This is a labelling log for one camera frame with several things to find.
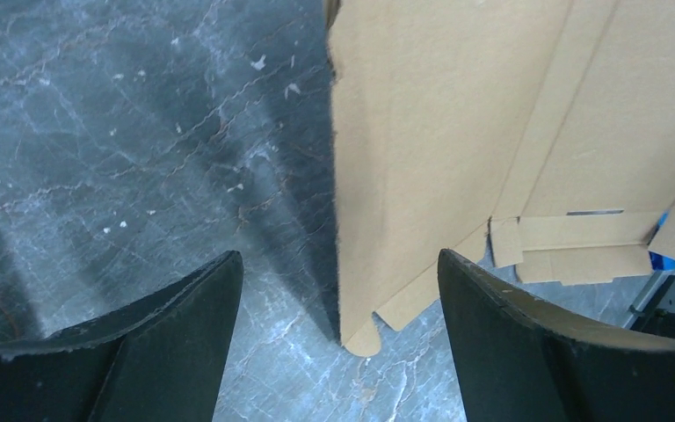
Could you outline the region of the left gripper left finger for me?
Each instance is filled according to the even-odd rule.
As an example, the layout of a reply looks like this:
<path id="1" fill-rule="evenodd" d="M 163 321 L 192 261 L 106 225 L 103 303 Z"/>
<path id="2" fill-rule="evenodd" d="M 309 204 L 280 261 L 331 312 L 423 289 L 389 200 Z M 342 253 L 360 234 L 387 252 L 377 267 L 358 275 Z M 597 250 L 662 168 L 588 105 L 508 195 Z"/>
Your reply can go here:
<path id="1" fill-rule="evenodd" d="M 40 340 L 0 343 L 0 421 L 209 421 L 243 287 L 227 251 Z"/>

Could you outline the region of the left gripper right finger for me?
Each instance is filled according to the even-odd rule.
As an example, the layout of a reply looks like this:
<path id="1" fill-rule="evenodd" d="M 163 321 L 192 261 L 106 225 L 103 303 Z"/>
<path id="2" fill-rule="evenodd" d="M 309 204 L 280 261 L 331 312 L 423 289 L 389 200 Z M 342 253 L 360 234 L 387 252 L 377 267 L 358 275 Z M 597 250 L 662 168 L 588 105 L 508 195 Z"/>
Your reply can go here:
<path id="1" fill-rule="evenodd" d="M 675 421 L 675 312 L 605 324 L 448 249 L 438 283 L 467 420 Z"/>

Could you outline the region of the cardboard box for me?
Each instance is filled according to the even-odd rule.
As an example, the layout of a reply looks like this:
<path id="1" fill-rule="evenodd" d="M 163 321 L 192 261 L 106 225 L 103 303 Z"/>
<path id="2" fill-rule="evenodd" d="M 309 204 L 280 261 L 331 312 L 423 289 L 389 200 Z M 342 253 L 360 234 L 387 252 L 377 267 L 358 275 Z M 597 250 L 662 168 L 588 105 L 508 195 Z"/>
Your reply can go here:
<path id="1" fill-rule="evenodd" d="M 443 249 L 520 281 L 648 274 L 675 216 L 675 1 L 328 1 L 339 332 L 377 354 Z"/>

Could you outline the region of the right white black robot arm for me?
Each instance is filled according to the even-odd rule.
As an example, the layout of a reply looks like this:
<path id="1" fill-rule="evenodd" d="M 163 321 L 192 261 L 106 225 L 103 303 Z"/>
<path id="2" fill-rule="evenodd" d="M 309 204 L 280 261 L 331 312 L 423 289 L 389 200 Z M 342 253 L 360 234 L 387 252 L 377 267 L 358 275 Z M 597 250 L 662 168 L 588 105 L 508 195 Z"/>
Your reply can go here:
<path id="1" fill-rule="evenodd" d="M 670 275 L 642 309 L 630 310 L 636 316 L 631 331 L 675 338 L 675 275 Z"/>

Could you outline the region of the blue block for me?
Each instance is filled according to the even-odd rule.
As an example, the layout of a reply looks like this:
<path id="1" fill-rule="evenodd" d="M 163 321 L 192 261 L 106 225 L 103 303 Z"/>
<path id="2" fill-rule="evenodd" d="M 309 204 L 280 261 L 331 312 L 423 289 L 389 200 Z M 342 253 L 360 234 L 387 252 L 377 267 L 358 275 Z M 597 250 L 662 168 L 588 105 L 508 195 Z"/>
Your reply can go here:
<path id="1" fill-rule="evenodd" d="M 659 218 L 648 248 L 653 270 L 675 270 L 675 216 L 669 211 Z"/>

